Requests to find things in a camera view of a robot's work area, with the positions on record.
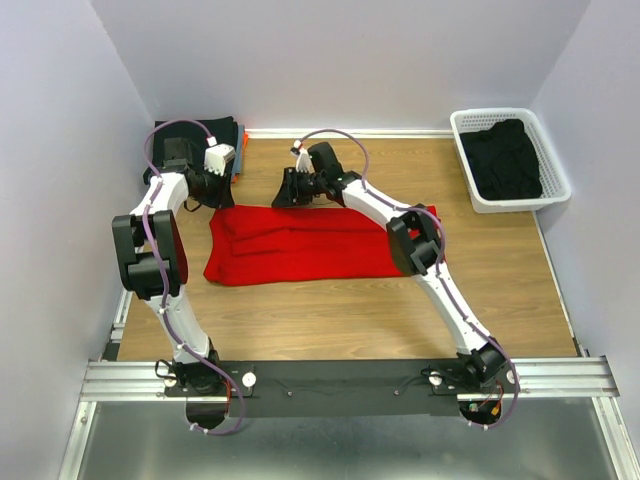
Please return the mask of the red t-shirt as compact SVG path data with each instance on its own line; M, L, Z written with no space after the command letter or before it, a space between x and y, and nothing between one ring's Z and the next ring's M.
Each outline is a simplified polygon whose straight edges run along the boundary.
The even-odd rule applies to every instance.
M345 208L238 205L209 222L204 278L223 286L400 277L386 232Z

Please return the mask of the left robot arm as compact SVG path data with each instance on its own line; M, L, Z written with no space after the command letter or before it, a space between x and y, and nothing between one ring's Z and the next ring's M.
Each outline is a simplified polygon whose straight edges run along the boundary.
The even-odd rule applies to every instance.
M111 224L123 287L154 312L171 344L173 358L163 379L202 396L220 394L229 381L188 299L189 267L176 216L188 199L213 209L234 206L235 156L233 146L210 136L200 168L186 158L171 159L160 167L149 162L143 199Z

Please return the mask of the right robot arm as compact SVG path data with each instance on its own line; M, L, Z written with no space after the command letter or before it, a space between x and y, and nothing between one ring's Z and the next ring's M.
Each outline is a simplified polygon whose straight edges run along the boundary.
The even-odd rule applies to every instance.
M295 165L284 170L274 207L300 207L324 195L380 226L386 231L394 265L426 293L447 327L463 382L483 387L503 371L514 369L457 288L445 262L446 238L435 214L422 205L392 199L371 185L364 173L344 170L327 142L305 147L297 140L290 152Z

